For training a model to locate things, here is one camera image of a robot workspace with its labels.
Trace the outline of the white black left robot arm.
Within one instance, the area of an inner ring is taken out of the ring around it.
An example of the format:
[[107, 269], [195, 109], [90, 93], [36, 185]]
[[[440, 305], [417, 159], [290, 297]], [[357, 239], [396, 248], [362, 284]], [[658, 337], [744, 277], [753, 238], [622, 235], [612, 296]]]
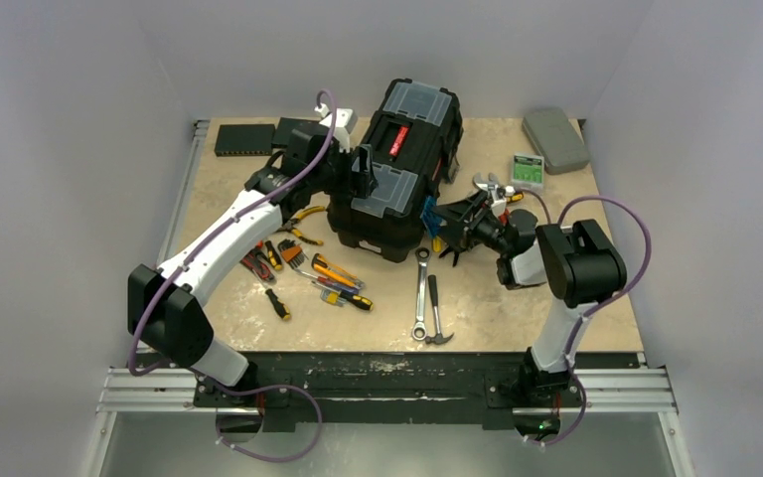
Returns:
[[293, 131], [285, 151], [251, 174], [229, 208], [166, 261], [140, 264], [127, 279], [127, 330], [182, 368], [218, 382], [230, 405], [253, 400], [248, 359], [217, 338], [204, 306], [241, 259], [305, 208], [311, 198], [367, 197], [377, 186], [370, 145], [340, 149], [325, 125]]

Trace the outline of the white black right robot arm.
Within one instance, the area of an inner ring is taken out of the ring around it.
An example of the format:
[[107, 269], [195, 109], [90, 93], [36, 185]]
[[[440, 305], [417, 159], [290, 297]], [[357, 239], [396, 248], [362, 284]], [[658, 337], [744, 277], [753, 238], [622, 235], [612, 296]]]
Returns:
[[532, 404], [568, 388], [594, 307], [627, 282], [624, 260], [598, 223], [582, 220], [566, 230], [542, 225], [522, 209], [496, 214], [484, 192], [435, 206], [432, 212], [440, 220], [440, 237], [453, 251], [483, 244], [497, 254], [497, 277], [505, 288], [548, 286], [548, 316], [525, 352], [513, 388]]

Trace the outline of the black plastic toolbox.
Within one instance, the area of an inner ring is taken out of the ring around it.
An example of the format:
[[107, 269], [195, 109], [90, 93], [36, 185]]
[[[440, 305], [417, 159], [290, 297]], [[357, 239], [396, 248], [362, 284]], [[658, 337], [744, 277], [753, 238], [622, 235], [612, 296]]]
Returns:
[[402, 262], [420, 247], [425, 207], [454, 182], [463, 136], [460, 99], [446, 87], [394, 79], [360, 144], [373, 152], [378, 186], [366, 198], [337, 199], [327, 220], [340, 243]]

